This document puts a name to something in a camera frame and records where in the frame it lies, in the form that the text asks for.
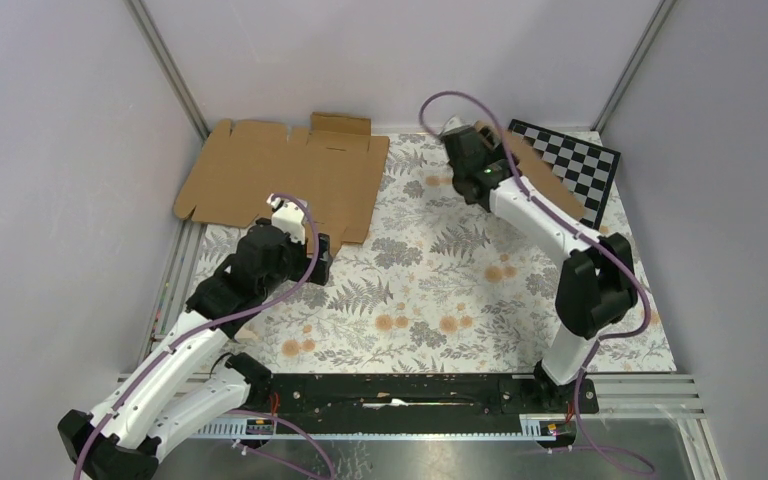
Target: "black bracket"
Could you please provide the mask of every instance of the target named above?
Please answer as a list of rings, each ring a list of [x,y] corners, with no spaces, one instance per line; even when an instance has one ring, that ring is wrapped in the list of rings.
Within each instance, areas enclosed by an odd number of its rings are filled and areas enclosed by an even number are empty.
[[[310,283],[328,283],[331,263],[330,237],[319,234],[319,256]],[[196,287],[187,299],[188,310],[195,310],[209,320],[262,305],[275,289],[287,280],[298,281],[311,259],[307,245],[294,243],[290,235],[272,226],[268,218],[259,218],[237,243],[235,253],[228,255],[213,275]],[[255,315],[219,326],[228,338]]]
[[[467,205],[477,203],[490,211],[490,192],[513,174],[504,147],[489,128],[478,131],[464,125],[444,133],[440,140],[446,147],[452,167],[452,186]]]
[[[225,366],[236,370],[240,375],[246,377],[246,382],[250,385],[246,405],[266,406],[269,396],[272,394],[271,370],[252,358],[248,353],[231,355],[225,361]]]
[[[92,415],[70,410],[57,423],[60,439],[73,463],[77,463],[78,454],[93,431],[90,420]],[[146,437],[136,449],[122,448],[117,445],[118,440],[115,435],[96,437],[87,453],[83,472],[94,480],[148,480],[154,476],[159,464],[154,455],[160,439]]]
[[[510,413],[566,413],[573,402],[575,382],[555,385],[543,371],[542,362],[534,368],[533,379],[511,379],[502,382],[503,403]],[[585,379],[578,397],[581,413],[597,413],[599,403],[593,381]]]
[[[599,243],[634,273],[631,244],[615,233],[599,237]],[[582,338],[593,338],[606,326],[623,319],[637,305],[637,290],[631,281],[596,248],[575,250],[561,266],[555,309],[567,330]]]
[[[261,398],[277,394],[278,414],[310,434],[516,434],[520,414],[563,416],[572,401],[570,393],[546,403],[537,379],[511,374],[279,373],[270,380]],[[581,413],[599,411],[590,380],[580,395]],[[393,399],[410,406],[392,406]],[[266,413],[269,404],[250,399],[246,408]],[[292,431],[279,425],[278,433]]]

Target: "gray fern print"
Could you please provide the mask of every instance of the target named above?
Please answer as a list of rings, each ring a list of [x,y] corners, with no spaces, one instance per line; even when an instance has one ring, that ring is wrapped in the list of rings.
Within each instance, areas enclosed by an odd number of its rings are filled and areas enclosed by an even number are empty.
[[[411,342],[414,347],[421,347],[426,345],[431,348],[437,348],[441,345],[445,345],[448,341],[446,336],[437,330],[432,330],[428,326],[428,322],[416,322],[410,329]]]
[[[525,279],[525,288],[532,295],[555,298],[558,292],[558,269],[544,267],[540,273],[532,273]]]
[[[387,187],[389,187],[393,182],[395,182],[396,179],[391,177],[390,175],[382,175],[381,176],[381,185],[378,187],[379,192],[383,192],[387,190]]]
[[[483,247],[490,243],[487,233],[484,229],[478,227],[464,227],[456,225],[446,227],[446,229],[437,235],[434,244],[431,245],[433,253],[440,253],[452,257],[472,256],[475,249]]]
[[[475,333],[482,342],[491,343],[490,351],[496,359],[502,358],[505,354],[516,354],[520,344],[525,340],[519,329],[503,315],[494,316],[486,325],[483,328],[476,328]]]
[[[427,135],[424,135],[422,133],[402,133],[399,134],[398,141],[400,143],[412,143],[414,145],[418,145],[421,143],[426,143]]]
[[[423,191],[425,190],[422,188],[422,184],[419,183],[418,180],[411,180],[404,186],[404,188],[402,188],[402,193],[410,198],[421,198]]]
[[[436,224],[440,218],[438,212],[428,208],[393,205],[382,219],[382,223],[388,230],[404,231],[417,225]]]
[[[409,267],[422,261],[422,250],[409,247],[406,242],[391,238],[376,238],[372,242],[372,250],[379,252],[375,256],[375,263],[379,267],[390,268],[393,265]]]
[[[328,308],[344,313],[372,313],[379,304],[392,299],[390,284],[382,282],[380,277],[377,283],[366,278],[361,279],[360,283],[347,280],[328,302]]]
[[[481,308],[481,313],[489,313],[490,315],[513,315],[523,308],[525,308],[525,303],[519,300],[499,300],[493,305],[484,305]]]
[[[408,363],[398,360],[392,369],[393,373],[446,373],[446,364],[440,362],[438,366],[437,359],[434,357],[431,357],[430,363],[413,357]]]
[[[402,176],[413,172],[417,168],[428,163],[425,153],[417,152],[412,148],[402,148],[399,151],[391,151],[384,165],[384,171],[393,176]]]
[[[328,303],[328,293],[319,285],[305,284],[295,295],[284,301],[288,305],[304,303],[311,310],[324,307]]]
[[[419,281],[423,292],[434,297],[438,305],[445,305],[453,296],[466,296],[480,283],[472,274],[472,260],[462,260],[456,264],[441,265],[431,269],[433,275]]]
[[[358,356],[356,352],[352,350],[339,349],[339,350],[323,350],[321,352],[314,352],[314,357],[320,362],[327,362],[334,367],[341,366],[356,366],[363,362],[363,357]]]
[[[475,360],[486,355],[487,352],[488,349],[482,344],[459,343],[453,347],[443,349],[440,357],[451,358],[452,360]]]

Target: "cardboard flap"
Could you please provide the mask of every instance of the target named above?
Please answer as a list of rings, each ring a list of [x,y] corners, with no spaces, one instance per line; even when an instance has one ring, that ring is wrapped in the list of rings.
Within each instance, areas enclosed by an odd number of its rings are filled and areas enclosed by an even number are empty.
[[[187,181],[178,192],[172,211],[178,218],[189,218],[193,215],[201,199],[201,193],[204,190],[204,184],[222,168],[222,161],[217,154],[225,148],[228,143],[228,137],[231,136],[231,120],[221,120],[216,124],[213,132],[207,138],[202,147],[199,160],[190,170]]]
[[[314,130],[308,137],[309,147],[327,148],[341,152],[366,153],[369,150],[369,138],[345,133],[320,132]]]
[[[283,123],[242,120],[234,125],[231,138],[234,142],[286,143],[287,126]]]
[[[222,120],[175,201],[180,218],[247,227],[269,217],[266,198],[288,193],[311,206],[331,253],[366,239],[389,138],[372,137],[369,119],[313,114],[313,129]]]
[[[313,112],[310,114],[310,128],[320,132],[348,133],[351,135],[372,135],[372,120],[334,113]]]
[[[475,128],[479,130],[484,127],[488,127],[492,132],[496,133],[495,128],[484,122],[475,123]],[[520,171],[534,185],[534,188],[567,215],[576,220],[581,220],[585,213],[584,205],[552,173],[549,164],[537,155],[537,152],[531,148],[531,145],[515,137],[511,132],[505,130],[502,134],[505,136],[505,141],[511,147],[511,153],[519,159]]]

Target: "white wall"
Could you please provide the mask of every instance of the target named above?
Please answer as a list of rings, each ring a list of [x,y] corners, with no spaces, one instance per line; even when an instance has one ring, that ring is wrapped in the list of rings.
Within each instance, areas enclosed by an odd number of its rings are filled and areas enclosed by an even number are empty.
[[[679,2],[605,142],[728,477],[768,478],[768,2]]]
[[[0,2],[0,479],[136,361],[199,142],[122,2]]]
[[[460,89],[500,118],[591,125],[658,0],[147,0],[210,125],[313,110],[415,128]],[[441,100],[429,119],[473,110]]]

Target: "floral pattern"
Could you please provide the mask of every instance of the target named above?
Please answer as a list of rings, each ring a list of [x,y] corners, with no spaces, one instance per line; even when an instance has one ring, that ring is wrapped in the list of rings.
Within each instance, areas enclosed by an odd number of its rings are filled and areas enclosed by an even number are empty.
[[[592,132],[577,136],[600,142]],[[531,371],[560,325],[558,270],[527,235],[466,205],[446,161],[426,135],[391,136],[366,242],[342,247],[326,287],[305,285],[247,324],[256,338],[229,342],[225,351],[246,351],[277,372]],[[631,238],[616,187],[601,230]],[[191,291],[244,231],[208,226]],[[647,285],[636,248],[634,257]],[[654,312],[643,335],[605,342],[591,370],[675,370]],[[638,306],[613,330],[641,319]]]

